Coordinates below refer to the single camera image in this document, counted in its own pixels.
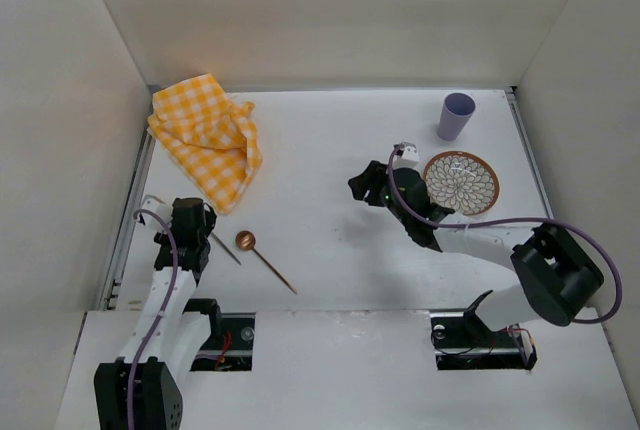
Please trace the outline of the yellow white checkered cloth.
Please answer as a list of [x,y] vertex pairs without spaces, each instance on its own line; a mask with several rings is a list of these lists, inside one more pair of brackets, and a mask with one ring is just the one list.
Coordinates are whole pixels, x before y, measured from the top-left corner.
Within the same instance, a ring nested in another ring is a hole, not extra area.
[[260,169],[254,104],[236,103],[210,74],[152,95],[149,133],[218,212],[228,215]]

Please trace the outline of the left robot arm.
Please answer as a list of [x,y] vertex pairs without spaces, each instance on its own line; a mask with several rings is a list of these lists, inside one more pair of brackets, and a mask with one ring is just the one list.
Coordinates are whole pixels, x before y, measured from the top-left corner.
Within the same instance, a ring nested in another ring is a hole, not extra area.
[[129,340],[93,379],[102,429],[177,429],[181,381],[220,321],[214,299],[194,293],[208,262],[216,214],[200,198],[172,204],[148,196],[135,219],[159,246],[150,290]]

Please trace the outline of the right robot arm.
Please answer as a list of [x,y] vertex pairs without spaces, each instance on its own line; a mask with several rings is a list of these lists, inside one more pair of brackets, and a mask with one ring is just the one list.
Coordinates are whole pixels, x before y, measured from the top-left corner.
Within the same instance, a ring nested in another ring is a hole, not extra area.
[[418,246],[473,257],[517,276],[516,285],[489,290],[466,308],[467,318],[484,330],[537,319],[566,327],[604,283],[601,270],[564,228],[540,218],[513,227],[475,224],[432,202],[414,169],[372,161],[348,186],[354,199],[387,208]]

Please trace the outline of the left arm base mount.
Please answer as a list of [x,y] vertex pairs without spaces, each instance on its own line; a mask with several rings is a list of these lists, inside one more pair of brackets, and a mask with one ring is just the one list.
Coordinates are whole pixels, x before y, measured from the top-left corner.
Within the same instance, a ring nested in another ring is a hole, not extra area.
[[254,313],[226,313],[202,345],[192,372],[248,372],[253,364]]

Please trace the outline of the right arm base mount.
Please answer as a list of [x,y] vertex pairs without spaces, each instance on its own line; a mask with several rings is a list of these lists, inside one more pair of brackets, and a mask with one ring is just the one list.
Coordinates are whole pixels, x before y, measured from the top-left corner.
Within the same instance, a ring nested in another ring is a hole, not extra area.
[[523,370],[538,361],[534,339],[519,324],[499,331],[480,330],[461,312],[430,314],[430,340],[440,371]]

